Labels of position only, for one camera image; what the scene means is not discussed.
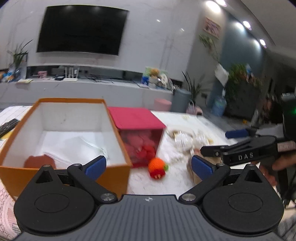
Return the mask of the person right hand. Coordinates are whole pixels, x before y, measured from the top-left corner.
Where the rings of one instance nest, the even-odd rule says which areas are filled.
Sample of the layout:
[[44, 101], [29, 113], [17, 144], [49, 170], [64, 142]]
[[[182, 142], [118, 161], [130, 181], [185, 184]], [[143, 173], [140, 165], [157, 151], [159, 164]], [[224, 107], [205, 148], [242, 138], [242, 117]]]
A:
[[[279, 159], [277, 159], [273, 165], [272, 165], [272, 169], [273, 171], [280, 171], [283, 170], [287, 167], [293, 166], [295, 165], [295, 153], [293, 154], [289, 154], [289, 155], [285, 155], [285, 156], [281, 156]], [[275, 177], [273, 175], [271, 175], [269, 173], [269, 171], [267, 170], [267, 168], [265, 168], [265, 166], [263, 166], [262, 164], [259, 165], [259, 170], [262, 172], [262, 174], [265, 176], [265, 178], [267, 179], [267, 181], [272, 185], [272, 186], [276, 186], [278, 183], [275, 179]]]

